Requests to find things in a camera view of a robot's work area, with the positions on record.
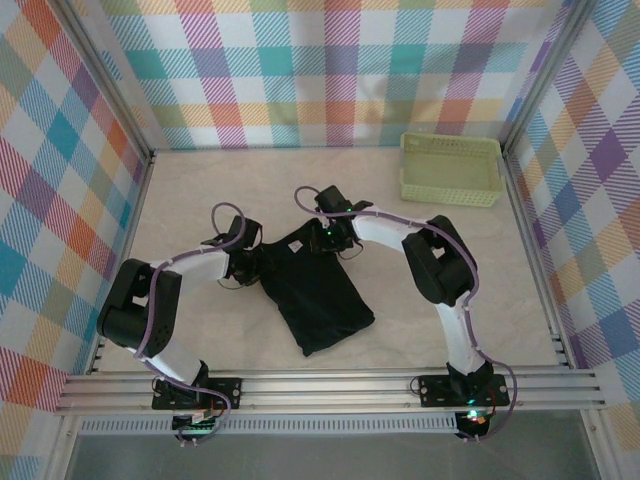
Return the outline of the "black t-shirt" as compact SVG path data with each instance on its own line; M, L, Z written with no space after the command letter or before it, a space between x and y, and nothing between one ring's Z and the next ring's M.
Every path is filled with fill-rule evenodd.
M282 239L257 248L259 282L306 357L375 321L337 255L312 247L320 228L320 221L313 218Z

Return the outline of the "pale green plastic basket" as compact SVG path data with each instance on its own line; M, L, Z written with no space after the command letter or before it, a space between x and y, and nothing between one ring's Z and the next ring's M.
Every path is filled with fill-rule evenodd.
M504 192L501 149L494 139L407 132L401 149L405 201L489 208Z

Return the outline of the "aluminium table side rail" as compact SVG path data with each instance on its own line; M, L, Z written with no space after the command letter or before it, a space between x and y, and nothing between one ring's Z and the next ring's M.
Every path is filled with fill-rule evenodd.
M507 153L502 154L502 165L507 193L516 218L516 224L523 242L525 255L536 287L538 298L546 319L551 342L556 350L558 363L566 368L576 367L575 358L566 332L561 322L559 310L544 268L541 251L537 244L533 225L527 215L524 197L518 187L511 160Z
M82 366L82 369L80 370L81 375L91 375L92 373L97 372L99 370L99 361L101 358L100 350L104 347L104 343L105 343L103 336L97 330L99 314L102 310L102 307L104 306L104 302L107 299L107 296L113 285L113 282L115 280L115 277L117 275L117 271L120 265L130 255L133 241L134 241L138 224L140 221L140 216L143 210L144 202L145 202L149 185L151 182L151 178L153 175L156 159L157 159L156 151L152 151L151 157L146 161L143 167L141 183L135 197L134 206L131 209L131 212L126 224L126 229L124 230L124 235L120 242L120 248L117 250L117 256L113 263L107 283L104 287L101 287L100 290L98 291L98 295L96 299L96 310L98 311L98 313L95 319L91 320L89 323L89 326L91 327L89 332L92 334L92 336L91 336L91 342L87 350L85 362Z

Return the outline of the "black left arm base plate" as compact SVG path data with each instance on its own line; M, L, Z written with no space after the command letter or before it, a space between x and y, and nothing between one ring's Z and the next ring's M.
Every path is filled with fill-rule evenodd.
M225 395L230 400L232 409L238 409L240 406L241 378L202 378L196 383L195 388ZM178 387L159 378L153 380L152 390L151 408L153 410L221 410L226 406L219 396Z

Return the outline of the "long aluminium mounting rail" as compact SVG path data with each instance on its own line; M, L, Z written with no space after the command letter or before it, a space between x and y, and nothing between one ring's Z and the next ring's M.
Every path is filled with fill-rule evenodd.
M229 371L241 377L239 413L352 414L420 412L418 370ZM63 389L59 415L124 415L152 412L153 375L106 372L72 376ZM525 368L516 373L518 410L582 410L606 406L589 370Z

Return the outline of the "aluminium frame post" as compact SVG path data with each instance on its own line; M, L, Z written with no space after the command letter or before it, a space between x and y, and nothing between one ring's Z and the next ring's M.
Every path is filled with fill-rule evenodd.
M542 37L533 41L533 57L499 134L503 158L515 150L544 94L556 78L598 0L561 0L549 20L542 20Z
M134 148L145 160L145 163L153 164L154 150L145 139L142 129L129 110L102 55L87 33L71 0L47 1L60 20L62 27L70 36L74 46L77 48L81 59L86 64L86 69L94 79L99 91L104 95L116 118L120 121L126 136L132 141Z

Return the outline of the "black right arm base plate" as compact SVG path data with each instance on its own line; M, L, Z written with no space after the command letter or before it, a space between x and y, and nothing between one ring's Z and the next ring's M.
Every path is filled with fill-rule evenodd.
M419 376L422 407L506 407L510 396L503 375L494 374L479 385L450 375Z

